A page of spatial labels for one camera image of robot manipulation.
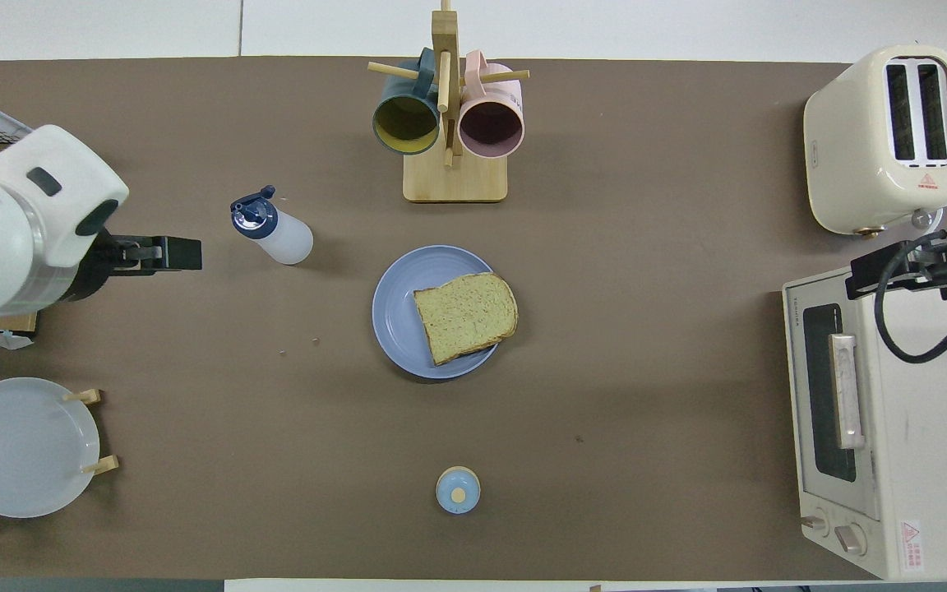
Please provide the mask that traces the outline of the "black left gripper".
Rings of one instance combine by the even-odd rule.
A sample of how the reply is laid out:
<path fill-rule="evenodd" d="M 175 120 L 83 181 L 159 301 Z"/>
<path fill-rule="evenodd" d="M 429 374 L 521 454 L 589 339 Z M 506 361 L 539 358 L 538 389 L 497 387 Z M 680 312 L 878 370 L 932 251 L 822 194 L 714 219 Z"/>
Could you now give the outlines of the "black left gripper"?
<path fill-rule="evenodd" d="M 203 269 L 202 243 L 172 236 L 123 236 L 101 229 L 83 256 L 63 301 L 93 295 L 109 277 Z"/>

